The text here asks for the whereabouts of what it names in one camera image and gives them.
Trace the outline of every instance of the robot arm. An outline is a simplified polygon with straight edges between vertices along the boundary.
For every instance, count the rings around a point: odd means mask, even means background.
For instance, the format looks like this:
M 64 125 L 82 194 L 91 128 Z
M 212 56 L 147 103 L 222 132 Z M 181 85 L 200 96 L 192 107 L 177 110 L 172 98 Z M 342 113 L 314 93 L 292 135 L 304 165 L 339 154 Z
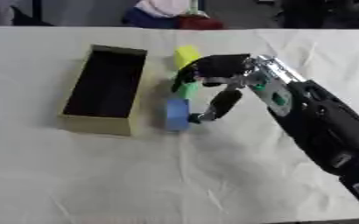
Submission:
M 312 80 L 306 80 L 282 61 L 269 56 L 220 55 L 185 67 L 172 88 L 203 81 L 206 87 L 226 84 L 203 114 L 189 122 L 214 121 L 225 116 L 249 87 L 295 143 L 325 172 L 334 174 L 359 199 L 359 115 Z

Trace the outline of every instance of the red object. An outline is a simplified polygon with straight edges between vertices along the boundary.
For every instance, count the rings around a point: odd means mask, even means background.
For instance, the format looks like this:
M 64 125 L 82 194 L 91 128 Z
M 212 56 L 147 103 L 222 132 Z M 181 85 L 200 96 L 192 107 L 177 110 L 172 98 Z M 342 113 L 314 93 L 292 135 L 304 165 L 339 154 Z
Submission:
M 224 25 L 221 21 L 203 16 L 180 16 L 179 28 L 181 30 L 222 30 Z

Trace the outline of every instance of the white tablecloth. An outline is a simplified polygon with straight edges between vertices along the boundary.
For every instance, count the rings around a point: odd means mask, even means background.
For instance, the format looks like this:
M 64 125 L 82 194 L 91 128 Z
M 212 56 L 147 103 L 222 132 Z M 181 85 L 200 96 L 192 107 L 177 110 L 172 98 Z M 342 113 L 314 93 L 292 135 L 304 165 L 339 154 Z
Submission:
M 69 74 L 89 45 L 149 51 L 136 137 L 59 129 Z M 176 46 L 277 55 L 359 113 L 359 31 L 0 28 L 0 223 L 260 223 L 359 218 L 359 203 L 249 90 L 182 135 L 155 126 Z M 218 89 L 192 101 L 201 111 Z

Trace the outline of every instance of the cardboard box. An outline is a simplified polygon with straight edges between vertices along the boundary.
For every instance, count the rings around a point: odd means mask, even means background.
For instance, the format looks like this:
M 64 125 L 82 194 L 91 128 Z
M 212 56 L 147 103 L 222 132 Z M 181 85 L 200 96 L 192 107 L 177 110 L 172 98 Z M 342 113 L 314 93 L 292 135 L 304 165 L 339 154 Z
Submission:
M 93 45 L 59 118 L 75 132 L 131 136 L 147 51 Z

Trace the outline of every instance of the yellow block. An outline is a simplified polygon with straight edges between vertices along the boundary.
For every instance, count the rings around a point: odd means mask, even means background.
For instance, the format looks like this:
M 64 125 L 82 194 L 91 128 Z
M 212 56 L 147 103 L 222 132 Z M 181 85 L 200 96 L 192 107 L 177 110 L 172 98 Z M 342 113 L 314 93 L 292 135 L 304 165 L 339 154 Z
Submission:
M 181 46 L 174 54 L 175 64 L 179 70 L 199 58 L 201 58 L 201 54 L 193 45 Z

